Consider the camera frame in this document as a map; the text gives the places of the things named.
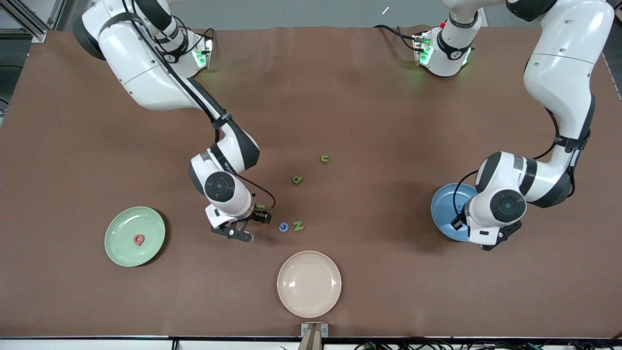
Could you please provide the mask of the blue plate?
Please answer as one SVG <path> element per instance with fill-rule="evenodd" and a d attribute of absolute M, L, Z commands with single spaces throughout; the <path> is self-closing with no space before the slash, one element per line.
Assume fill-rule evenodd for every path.
<path fill-rule="evenodd" d="M 457 216 L 455 211 L 462 212 L 464 205 L 475 195 L 477 192 L 473 186 L 458 185 L 457 182 L 444 185 L 437 190 L 432 198 L 431 215 L 434 224 L 444 236 L 453 241 L 468 242 L 468 232 L 455 231 L 450 223 Z"/>

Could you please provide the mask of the beige plate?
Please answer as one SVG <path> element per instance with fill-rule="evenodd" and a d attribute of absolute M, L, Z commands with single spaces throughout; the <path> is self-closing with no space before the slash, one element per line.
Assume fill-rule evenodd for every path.
<path fill-rule="evenodd" d="M 277 293 L 283 306 L 295 316 L 316 318 L 338 302 L 342 277 L 331 257 L 307 250 L 290 256 L 277 277 Z"/>

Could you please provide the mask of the green plate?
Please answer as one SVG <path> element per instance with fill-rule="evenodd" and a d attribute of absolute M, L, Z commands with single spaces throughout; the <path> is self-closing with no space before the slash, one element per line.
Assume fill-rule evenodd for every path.
<path fill-rule="evenodd" d="M 143 234 L 142 246 L 133 237 Z M 119 213 L 109 224 L 104 237 L 104 249 L 109 259 L 123 267 L 137 267 L 149 263 L 165 242 L 165 222 L 152 208 L 134 207 Z"/>

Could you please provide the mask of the brown table cover sheet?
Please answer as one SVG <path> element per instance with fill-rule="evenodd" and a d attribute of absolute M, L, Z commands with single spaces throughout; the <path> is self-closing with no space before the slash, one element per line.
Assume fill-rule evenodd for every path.
<path fill-rule="evenodd" d="M 142 108 L 71 33 L 49 33 L 0 127 L 0 336 L 299 334 L 277 275 L 306 250 L 344 281 L 319 318 L 331 336 L 622 332 L 622 102 L 604 61 L 573 197 L 529 206 L 490 252 L 447 241 L 431 218 L 434 192 L 485 157 L 549 148 L 553 124 L 523 87 L 539 37 L 485 27 L 460 74 L 437 78 L 379 29 L 218 33 L 197 80 L 255 138 L 244 176 L 277 198 L 244 243 L 210 231 L 189 178 L 215 137 L 206 115 Z M 123 267 L 104 237 L 134 207 L 160 213 L 165 242 Z"/>

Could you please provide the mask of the white table edge strip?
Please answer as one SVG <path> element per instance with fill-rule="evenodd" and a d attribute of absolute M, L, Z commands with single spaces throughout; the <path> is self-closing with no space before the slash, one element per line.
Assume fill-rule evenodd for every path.
<path fill-rule="evenodd" d="M 300 336 L 0 337 L 0 350 L 298 350 Z M 324 350 L 622 350 L 613 337 L 327 337 Z"/>

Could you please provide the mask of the aluminium frame profile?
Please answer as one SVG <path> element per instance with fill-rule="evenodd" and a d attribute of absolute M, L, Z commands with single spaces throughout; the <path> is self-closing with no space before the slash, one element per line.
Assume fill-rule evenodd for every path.
<path fill-rule="evenodd" d="M 0 0 L 0 36 L 29 35 L 42 43 L 58 27 L 67 0 Z"/>

